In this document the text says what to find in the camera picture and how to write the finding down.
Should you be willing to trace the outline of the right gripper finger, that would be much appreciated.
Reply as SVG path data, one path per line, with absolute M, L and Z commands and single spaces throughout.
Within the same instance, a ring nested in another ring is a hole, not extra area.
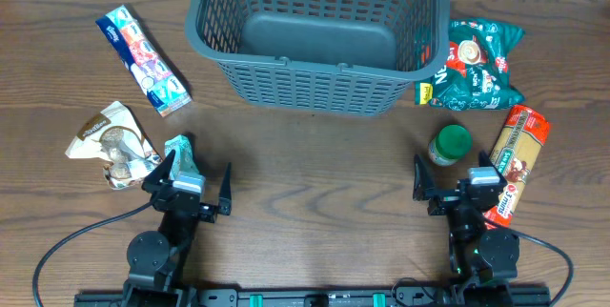
M 494 165 L 494 163 L 493 163 L 493 162 L 492 162 L 492 160 L 490 159 L 490 156 L 489 156 L 489 154 L 488 154 L 487 152 L 485 152 L 485 151 L 481 151 L 481 152 L 478 154 L 478 164 L 479 164 L 479 166 L 480 166 L 480 167 L 494 167 L 494 168 L 497 170 L 497 172 L 498 172 L 498 174 L 499 174 L 499 176 L 500 176 L 500 182 L 502 182 L 502 181 L 504 180 L 504 177 L 503 177 L 503 176 L 502 176 L 502 174 L 499 172 L 499 170 L 497 169 L 497 167 Z
M 426 162 L 420 155 L 414 156 L 415 178 L 413 200 L 429 200 L 436 190 L 436 184 L 430 175 Z

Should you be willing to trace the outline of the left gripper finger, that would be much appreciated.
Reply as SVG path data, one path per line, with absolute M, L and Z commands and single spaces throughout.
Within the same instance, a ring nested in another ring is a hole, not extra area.
M 231 171 L 232 163 L 228 163 L 220 185 L 220 191 L 218 196 L 218 203 L 220 205 L 232 204 Z
M 165 159 L 142 182 L 143 191 L 160 191 L 169 181 L 175 158 L 175 150 L 171 150 Z

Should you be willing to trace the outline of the orange spaghetti pack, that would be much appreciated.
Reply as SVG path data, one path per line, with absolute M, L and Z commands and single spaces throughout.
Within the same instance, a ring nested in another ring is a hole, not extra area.
M 502 127 L 490 159 L 506 179 L 498 204 L 483 215 L 508 227 L 534 168 L 539 152 L 551 131 L 551 123 L 533 109 L 514 106 Z

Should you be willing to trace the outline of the green lidded jar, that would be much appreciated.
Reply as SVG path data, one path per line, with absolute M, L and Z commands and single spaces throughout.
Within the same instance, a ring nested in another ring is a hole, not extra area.
M 428 155 L 438 166 L 451 166 L 472 148 L 471 134 L 462 126 L 452 124 L 442 128 L 428 145 Z

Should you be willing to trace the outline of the green coffee bag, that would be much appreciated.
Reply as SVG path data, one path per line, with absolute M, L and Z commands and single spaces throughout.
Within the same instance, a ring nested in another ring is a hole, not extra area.
M 524 37 L 519 26 L 485 18 L 449 23 L 446 63 L 415 84 L 415 103 L 451 111 L 504 110 L 525 100 L 510 83 L 508 54 Z

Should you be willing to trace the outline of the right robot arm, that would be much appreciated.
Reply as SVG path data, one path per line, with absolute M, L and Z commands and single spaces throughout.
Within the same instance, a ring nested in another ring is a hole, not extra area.
M 488 227 L 484 213 L 497 206 L 507 181 L 481 152 L 453 189 L 439 188 L 425 161 L 414 157 L 413 200 L 426 201 L 430 216 L 446 216 L 451 269 L 458 274 L 444 302 L 463 306 L 513 306 L 508 281 L 517 276 L 519 239 L 499 226 Z

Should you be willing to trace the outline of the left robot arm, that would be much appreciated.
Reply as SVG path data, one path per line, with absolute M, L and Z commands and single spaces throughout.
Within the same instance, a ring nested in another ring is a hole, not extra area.
M 150 173 L 142 189 L 151 194 L 152 207 L 163 214 L 155 231 L 137 235 L 127 249 L 129 275 L 120 304 L 124 307 L 187 307 L 199 304 L 197 290 L 181 282 L 197 225 L 214 223 L 232 211 L 231 169 L 228 165 L 217 204 L 205 203 L 204 177 L 180 172 L 171 177 L 175 152 Z

